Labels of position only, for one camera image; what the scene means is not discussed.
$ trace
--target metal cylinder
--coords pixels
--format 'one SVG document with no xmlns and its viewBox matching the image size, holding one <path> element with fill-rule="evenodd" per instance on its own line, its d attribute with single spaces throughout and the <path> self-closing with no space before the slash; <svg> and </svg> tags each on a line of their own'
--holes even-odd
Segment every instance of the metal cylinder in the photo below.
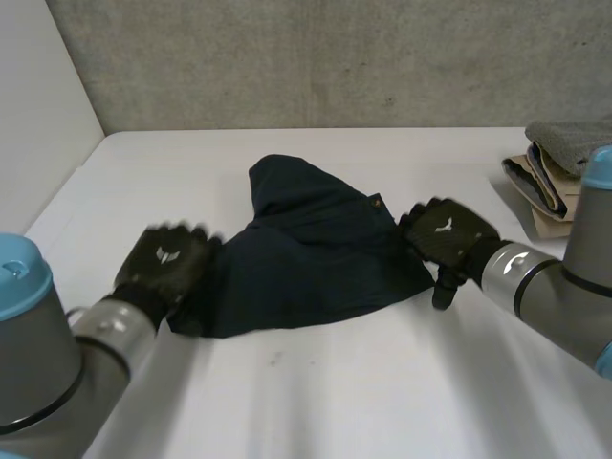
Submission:
<svg viewBox="0 0 612 459">
<path fill-rule="evenodd" d="M 0 234 L 0 434 L 53 411 L 80 369 L 49 266 L 32 241 Z"/>
<path fill-rule="evenodd" d="M 563 266 L 588 282 L 612 288 L 612 190 L 582 186 Z"/>
</svg>

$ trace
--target dark navy cloth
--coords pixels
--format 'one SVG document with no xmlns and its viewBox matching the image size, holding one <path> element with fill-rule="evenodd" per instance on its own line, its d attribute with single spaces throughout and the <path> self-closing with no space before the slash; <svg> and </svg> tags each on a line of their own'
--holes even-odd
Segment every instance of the dark navy cloth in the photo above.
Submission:
<svg viewBox="0 0 612 459">
<path fill-rule="evenodd" d="M 433 285 L 402 250 L 380 195 L 289 156 L 265 157 L 249 176 L 254 218 L 220 250 L 182 318 L 169 321 L 173 331 L 225 338 L 330 323 Z"/>
</svg>

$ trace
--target white table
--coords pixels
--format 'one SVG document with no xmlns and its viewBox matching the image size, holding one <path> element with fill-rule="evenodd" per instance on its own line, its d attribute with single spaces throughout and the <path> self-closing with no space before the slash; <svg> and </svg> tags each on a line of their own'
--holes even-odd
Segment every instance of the white table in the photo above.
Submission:
<svg viewBox="0 0 612 459">
<path fill-rule="evenodd" d="M 247 170 L 282 153 L 380 192 L 396 217 L 447 195 L 527 242 L 490 183 L 505 193 L 499 161 L 526 146 L 518 128 L 116 134 L 28 235 L 64 307 L 91 305 L 147 224 L 204 221 L 227 238 L 245 227 Z M 562 241 L 538 246 L 562 255 Z M 468 285 L 443 314 L 425 293 L 291 331 L 209 340 L 163 329 L 87 457 L 604 458 L 611 426 L 612 382 Z"/>
</svg>

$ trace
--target robotic hand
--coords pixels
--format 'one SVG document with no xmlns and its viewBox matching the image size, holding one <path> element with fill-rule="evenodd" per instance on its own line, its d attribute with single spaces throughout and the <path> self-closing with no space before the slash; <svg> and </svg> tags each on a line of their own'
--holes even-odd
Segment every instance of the robotic hand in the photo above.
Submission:
<svg viewBox="0 0 612 459">
<path fill-rule="evenodd" d="M 501 240 L 489 223 L 450 199 L 416 205 L 400 228 L 409 251 L 439 266 L 433 306 L 445 310 L 472 279 L 502 309 L 612 379 L 612 245 L 603 211 L 612 207 L 612 185 L 595 185 L 582 187 L 563 262 Z"/>
<path fill-rule="evenodd" d="M 417 204 L 402 216 L 400 228 L 408 250 L 439 267 L 433 291 L 433 306 L 439 310 L 450 306 L 467 279 L 480 285 L 491 255 L 509 244 L 488 222 L 451 199 Z"/>
<path fill-rule="evenodd" d="M 109 298 L 139 306 L 159 327 L 168 315 L 182 314 L 181 305 L 196 285 L 206 281 L 220 247 L 219 238 L 208 238 L 202 227 L 148 228 L 123 262 Z M 189 324 L 199 336 L 199 325 Z"/>
</svg>

